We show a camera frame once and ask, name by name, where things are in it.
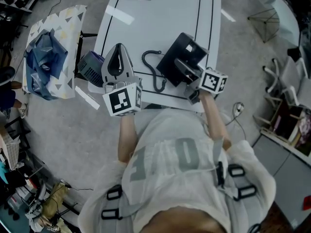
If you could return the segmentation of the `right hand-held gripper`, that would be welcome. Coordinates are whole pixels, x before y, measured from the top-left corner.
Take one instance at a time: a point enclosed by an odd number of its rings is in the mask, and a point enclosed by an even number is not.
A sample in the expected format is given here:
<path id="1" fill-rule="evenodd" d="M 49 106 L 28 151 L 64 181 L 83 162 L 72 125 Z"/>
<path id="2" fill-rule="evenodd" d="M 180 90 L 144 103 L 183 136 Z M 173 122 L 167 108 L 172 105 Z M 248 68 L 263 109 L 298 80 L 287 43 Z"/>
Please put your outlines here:
<path id="1" fill-rule="evenodd" d="M 184 95 L 191 104 L 199 102 L 201 90 L 215 95 L 224 91 L 228 79 L 227 75 L 211 68 L 203 69 L 199 65 L 192 69 L 179 58 L 174 60 L 174 64 L 187 84 Z"/>

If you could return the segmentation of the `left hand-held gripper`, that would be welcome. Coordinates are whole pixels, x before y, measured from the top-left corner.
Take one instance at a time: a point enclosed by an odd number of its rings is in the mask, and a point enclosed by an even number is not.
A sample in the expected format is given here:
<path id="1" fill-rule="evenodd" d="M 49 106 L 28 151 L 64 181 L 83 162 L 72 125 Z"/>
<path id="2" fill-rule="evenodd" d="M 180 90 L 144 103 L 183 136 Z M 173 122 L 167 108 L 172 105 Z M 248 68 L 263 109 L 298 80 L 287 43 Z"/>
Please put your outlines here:
<path id="1" fill-rule="evenodd" d="M 127 78 L 124 81 L 109 81 Z M 102 65 L 103 99 L 112 117 L 123 117 L 141 111 L 141 78 L 134 76 L 133 64 L 124 44 L 116 44 Z"/>

